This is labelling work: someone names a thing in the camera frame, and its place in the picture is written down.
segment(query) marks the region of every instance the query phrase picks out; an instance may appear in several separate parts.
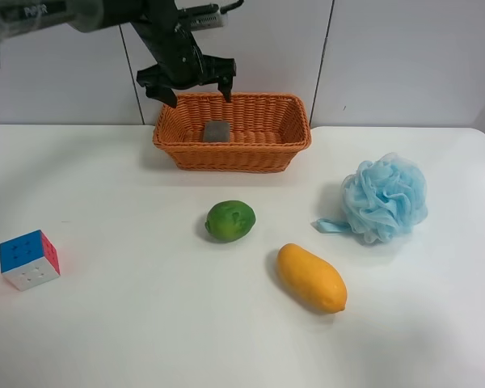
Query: blue cube face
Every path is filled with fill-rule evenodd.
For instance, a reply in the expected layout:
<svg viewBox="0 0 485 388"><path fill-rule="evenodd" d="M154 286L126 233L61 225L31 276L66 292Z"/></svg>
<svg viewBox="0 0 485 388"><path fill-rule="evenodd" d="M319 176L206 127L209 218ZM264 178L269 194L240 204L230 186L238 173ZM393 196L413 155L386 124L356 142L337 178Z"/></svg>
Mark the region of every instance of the blue cube face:
<svg viewBox="0 0 485 388"><path fill-rule="evenodd" d="M2 273L28 264L44 255L41 230L0 244L0 268Z"/></svg>

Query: red cube face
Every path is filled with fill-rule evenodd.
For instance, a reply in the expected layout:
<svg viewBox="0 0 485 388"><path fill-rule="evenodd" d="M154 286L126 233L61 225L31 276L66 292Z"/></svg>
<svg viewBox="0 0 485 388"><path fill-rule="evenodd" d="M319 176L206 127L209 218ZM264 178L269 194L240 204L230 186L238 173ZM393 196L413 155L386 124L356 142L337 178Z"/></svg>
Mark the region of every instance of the red cube face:
<svg viewBox="0 0 485 388"><path fill-rule="evenodd" d="M49 239L41 232L41 243L43 245L43 253L47 260L51 263L51 265L56 269L56 272L60 273L59 271L59 262L57 261L57 252L54 245L49 241Z"/></svg>

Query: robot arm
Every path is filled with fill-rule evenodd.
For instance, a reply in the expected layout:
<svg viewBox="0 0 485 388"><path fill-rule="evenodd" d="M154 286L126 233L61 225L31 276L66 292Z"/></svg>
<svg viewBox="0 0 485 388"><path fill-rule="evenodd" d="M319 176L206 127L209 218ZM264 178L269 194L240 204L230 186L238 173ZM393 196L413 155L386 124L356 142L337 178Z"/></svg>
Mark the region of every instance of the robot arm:
<svg viewBox="0 0 485 388"><path fill-rule="evenodd" d="M179 10L174 0L0 0L0 41L62 23L92 32L130 22L158 63L137 73L148 97L175 108L172 89L217 83L229 102L234 59L204 55L192 31L220 27L223 15L242 4Z"/></svg>

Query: white wall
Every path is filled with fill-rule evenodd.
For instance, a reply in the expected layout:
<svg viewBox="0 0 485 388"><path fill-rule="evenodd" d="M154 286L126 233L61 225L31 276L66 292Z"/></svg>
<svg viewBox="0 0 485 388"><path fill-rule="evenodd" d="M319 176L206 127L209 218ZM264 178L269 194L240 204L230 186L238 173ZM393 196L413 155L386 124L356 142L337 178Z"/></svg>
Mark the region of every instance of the white wall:
<svg viewBox="0 0 485 388"><path fill-rule="evenodd" d="M247 0L226 27L195 36L205 53L236 59L235 91L291 92L310 112L330 12L330 0ZM161 105L136 85L139 109L126 55L133 74L155 62L130 25L122 31L127 52L118 27L3 43L0 123L153 124ZM485 131L485 0L335 0L318 124Z"/></svg>
<svg viewBox="0 0 485 388"><path fill-rule="evenodd" d="M485 0L335 0L313 124L485 131Z"/></svg>
<svg viewBox="0 0 485 388"><path fill-rule="evenodd" d="M62 25L0 50L0 124L141 124L118 27Z"/></svg>
<svg viewBox="0 0 485 388"><path fill-rule="evenodd" d="M195 37L204 53L235 58L234 91L294 93L310 112L330 10L327 0L248 0L226 27ZM133 28L122 31L134 74L154 65ZM90 34L54 27L8 40L1 51L0 123L142 123L118 27ZM153 124L161 104L137 91L145 122Z"/></svg>

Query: basket rim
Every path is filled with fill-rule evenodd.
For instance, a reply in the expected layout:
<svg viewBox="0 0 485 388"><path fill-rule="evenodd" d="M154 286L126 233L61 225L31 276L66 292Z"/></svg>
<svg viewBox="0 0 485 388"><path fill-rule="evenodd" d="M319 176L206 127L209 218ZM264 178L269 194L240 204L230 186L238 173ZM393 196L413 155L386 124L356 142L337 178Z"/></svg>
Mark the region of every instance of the basket rim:
<svg viewBox="0 0 485 388"><path fill-rule="evenodd" d="M245 91L237 91L232 93L232 97L279 97L283 99L291 99L293 100L301 109L301 115L302 115L302 126L306 130L306 138L303 141L296 141L294 143L272 143L272 144L266 144L266 143L244 143L241 141L237 142L232 142L232 143L225 143L225 142L211 142L211 143L198 143L194 141L161 141L159 139L158 135L158 127L160 126L160 123L163 118L163 113L167 110L173 109L171 107L168 107L167 105L164 105L162 110L160 111L158 115L158 120L156 121L156 125L154 126L154 133L153 133L153 143L155 146L161 149L166 149L166 148L173 148L173 149L178 149L178 148L186 148L187 150L191 150L192 148L201 148L204 150L207 150L209 148L215 147L217 150L225 150L225 149L231 149L233 150L234 147L237 148L268 148L268 149L277 149L277 150L284 150L288 149L293 151L292 149L295 149L297 151L301 151L309 147L311 140L310 140L310 126L309 126L309 121L307 120L307 114L306 114L306 107L303 103L303 101L296 95L290 94L290 93L274 93L274 92L245 92ZM222 97L221 94L218 92L194 92L194 93L180 93L177 95L178 101L180 99L197 99L197 98L219 98Z"/></svg>

